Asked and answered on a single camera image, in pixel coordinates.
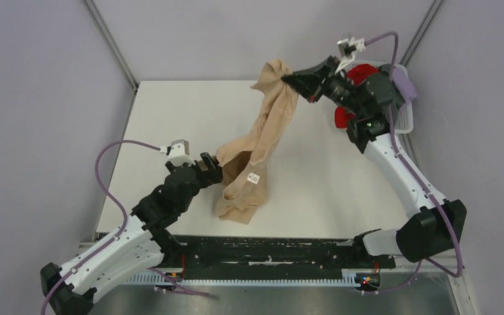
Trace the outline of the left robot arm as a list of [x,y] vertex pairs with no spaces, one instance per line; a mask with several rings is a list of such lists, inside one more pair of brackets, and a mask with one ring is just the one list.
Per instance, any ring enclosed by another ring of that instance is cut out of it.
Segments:
[[207,152],[199,160],[176,161],[169,154],[169,174],[130,212],[121,224],[82,254],[40,271],[45,296],[41,313],[88,314],[113,288],[131,276],[160,264],[176,265],[180,244],[168,227],[187,212],[200,190],[222,181],[222,167]]

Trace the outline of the beige t shirt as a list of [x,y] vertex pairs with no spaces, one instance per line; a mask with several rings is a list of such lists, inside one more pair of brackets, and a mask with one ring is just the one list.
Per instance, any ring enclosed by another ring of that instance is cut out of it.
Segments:
[[264,65],[258,81],[251,86],[263,94],[251,130],[216,151],[224,189],[215,204],[215,215],[222,221],[249,224],[268,200],[268,161],[294,118],[299,97],[282,80],[290,74],[291,68],[280,59]]

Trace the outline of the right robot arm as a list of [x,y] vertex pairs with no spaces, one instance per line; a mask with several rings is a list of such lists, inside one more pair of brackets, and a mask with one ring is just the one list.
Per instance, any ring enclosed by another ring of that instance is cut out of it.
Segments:
[[391,65],[360,64],[349,71],[337,66],[338,59],[330,56],[317,66],[283,75],[282,81],[310,103],[325,96],[353,115],[346,123],[349,140],[384,174],[408,218],[400,228],[355,237],[354,262],[369,268],[380,255],[417,263],[450,249],[459,252],[466,207],[431,185],[400,149],[389,115],[406,99],[390,80]]

